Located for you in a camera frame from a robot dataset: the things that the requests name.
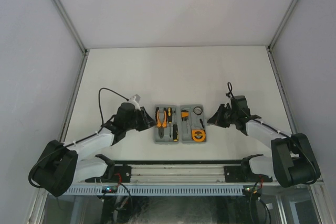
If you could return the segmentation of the grey plastic tool case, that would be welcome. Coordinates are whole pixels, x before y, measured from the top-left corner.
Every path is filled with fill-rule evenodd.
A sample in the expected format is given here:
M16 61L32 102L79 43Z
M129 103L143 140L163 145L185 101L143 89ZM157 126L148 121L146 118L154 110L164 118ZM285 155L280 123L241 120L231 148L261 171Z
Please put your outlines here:
M201 106L203 108L203 113L201 115L196 115L193 112L194 107ZM158 134L158 128L154 127L154 142L156 144L177 144L177 143L183 143L183 144L202 144L207 142L207 136L205 142L197 143L192 140L192 134L191 130L205 130L206 132L206 120L204 117L204 107L201 104L186 104L186 105L157 105L156 107L160 108L160 119L163 121L163 108L168 109L168 107L172 108L173 111L173 119L172 124L168 124L164 131L164 137L162 139L159 138ZM183 122L181 119L181 111L182 110L188 110L189 111L189 119L187 122ZM203 120L204 123L204 129L202 128L200 124L200 119ZM172 128L173 124L176 123L178 125L178 142L174 142L172 138Z

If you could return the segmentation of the orange handled pliers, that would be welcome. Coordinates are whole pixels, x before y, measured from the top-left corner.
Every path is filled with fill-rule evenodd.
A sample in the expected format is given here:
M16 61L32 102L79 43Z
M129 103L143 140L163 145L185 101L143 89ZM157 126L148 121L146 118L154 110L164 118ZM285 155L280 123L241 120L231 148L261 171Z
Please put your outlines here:
M163 108L163 121L161 121L160 108L156 107L155 119L156 119L156 127L158 129L159 138L162 139L164 137L165 128L167 127L167 109Z

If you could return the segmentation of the hex key set orange holder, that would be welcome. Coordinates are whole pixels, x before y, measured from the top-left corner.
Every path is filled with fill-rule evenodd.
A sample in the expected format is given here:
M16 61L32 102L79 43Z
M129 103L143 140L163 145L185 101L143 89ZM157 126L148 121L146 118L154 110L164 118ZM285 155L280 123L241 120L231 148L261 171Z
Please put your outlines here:
M189 119L189 111L188 110L182 110L181 111L181 119L183 122L187 122Z

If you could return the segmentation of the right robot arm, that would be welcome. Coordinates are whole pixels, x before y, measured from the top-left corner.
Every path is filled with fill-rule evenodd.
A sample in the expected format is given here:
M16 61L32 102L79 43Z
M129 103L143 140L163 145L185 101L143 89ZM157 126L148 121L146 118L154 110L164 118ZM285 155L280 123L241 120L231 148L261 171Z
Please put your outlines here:
M209 125L222 128L235 126L245 136L250 136L270 148L271 156L256 154L245 157L248 164L241 168L242 178L252 182L259 175L274 177L283 187L314 184L321 176L320 168L308 137L303 133L288 134L252 115L246 97L231 97L222 103L207 120Z

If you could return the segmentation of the black yellow screwdriver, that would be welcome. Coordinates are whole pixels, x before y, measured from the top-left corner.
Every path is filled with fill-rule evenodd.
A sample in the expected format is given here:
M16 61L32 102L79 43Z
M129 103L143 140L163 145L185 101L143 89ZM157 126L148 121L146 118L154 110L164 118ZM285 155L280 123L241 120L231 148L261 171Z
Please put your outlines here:
M176 123L173 124L172 128L172 138L174 142L178 142L179 139L179 131L178 131L178 125Z
M171 107L168 107L167 109L167 122L168 124L172 124L172 119L173 119L173 111Z

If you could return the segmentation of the black electrical tape roll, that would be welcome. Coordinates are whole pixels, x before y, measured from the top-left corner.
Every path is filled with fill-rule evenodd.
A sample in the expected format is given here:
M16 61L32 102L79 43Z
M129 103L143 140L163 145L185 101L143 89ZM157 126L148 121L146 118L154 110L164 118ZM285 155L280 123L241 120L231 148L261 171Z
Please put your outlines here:
M193 112L196 115L201 115L203 113L203 108L201 106L196 106L196 107L194 107Z

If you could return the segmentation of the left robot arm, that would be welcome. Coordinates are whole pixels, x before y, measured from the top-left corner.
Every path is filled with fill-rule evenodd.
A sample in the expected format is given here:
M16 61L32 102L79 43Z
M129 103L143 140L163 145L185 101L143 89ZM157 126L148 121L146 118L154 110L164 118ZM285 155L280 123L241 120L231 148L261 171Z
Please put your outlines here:
M72 184L89 178L113 180L114 161L98 151L113 146L130 130L138 132L155 126L144 107L122 103L116 114L101 124L93 134L69 144L50 141L28 174L29 183L55 197L63 195Z

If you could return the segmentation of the orange tape measure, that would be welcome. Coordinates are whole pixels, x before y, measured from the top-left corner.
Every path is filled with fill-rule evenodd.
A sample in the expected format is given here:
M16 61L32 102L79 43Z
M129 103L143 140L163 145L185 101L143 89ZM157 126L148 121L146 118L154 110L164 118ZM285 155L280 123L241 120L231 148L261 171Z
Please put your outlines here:
M205 142L206 132L205 130L191 130L192 140L197 143Z

